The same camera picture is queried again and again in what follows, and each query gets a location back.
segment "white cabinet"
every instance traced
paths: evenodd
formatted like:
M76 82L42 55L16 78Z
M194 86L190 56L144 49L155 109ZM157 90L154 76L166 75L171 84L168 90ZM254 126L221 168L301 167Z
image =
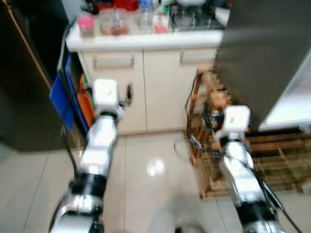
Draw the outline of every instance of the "white cabinet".
M200 66L212 66L217 48L144 50L147 132L184 129L185 103Z
M83 59L91 79L114 79L118 82L121 99L126 87L133 85L133 101L124 110L124 119L119 123L120 134L145 133L146 109L143 77L142 51L84 52Z

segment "silver robot arm segment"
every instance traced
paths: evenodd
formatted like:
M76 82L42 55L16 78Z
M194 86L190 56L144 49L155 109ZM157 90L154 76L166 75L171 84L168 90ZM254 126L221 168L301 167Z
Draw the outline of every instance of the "silver robot arm segment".
M118 136L117 123L123 110L114 80L96 80L93 97L97 119L89 129L78 175L57 208L51 233L104 232L100 216L104 210L104 192Z
M285 233L254 173L254 163L243 143L249 121L246 106L229 106L216 132L222 146L221 171L228 183L244 233Z

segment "pink container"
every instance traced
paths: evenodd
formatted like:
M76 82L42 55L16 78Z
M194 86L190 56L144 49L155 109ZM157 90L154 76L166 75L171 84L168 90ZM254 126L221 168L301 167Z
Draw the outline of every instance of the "pink container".
M95 19L91 15L81 15L78 17L78 25L82 36L94 36Z

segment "red container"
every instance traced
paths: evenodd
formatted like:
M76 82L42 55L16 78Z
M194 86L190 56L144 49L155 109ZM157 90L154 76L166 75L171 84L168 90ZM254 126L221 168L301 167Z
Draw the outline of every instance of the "red container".
M113 4L94 3L98 6L99 10L113 8L123 8L127 11L135 11L138 9L138 0L114 0Z

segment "tiled floor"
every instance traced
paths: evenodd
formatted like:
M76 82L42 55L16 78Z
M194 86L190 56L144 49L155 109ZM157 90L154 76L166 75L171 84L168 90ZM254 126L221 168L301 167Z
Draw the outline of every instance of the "tiled floor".
M191 165L173 144L180 133L120 138L104 199L106 233L173 233L175 224L196 222L207 233L240 233L229 198L202 202ZM186 145L178 149L187 155ZM80 152L74 151L77 160ZM17 154L0 147L0 233L44 233L55 204L72 176L64 150ZM311 232L311 196L280 193L303 232ZM292 233L294 230L280 214Z

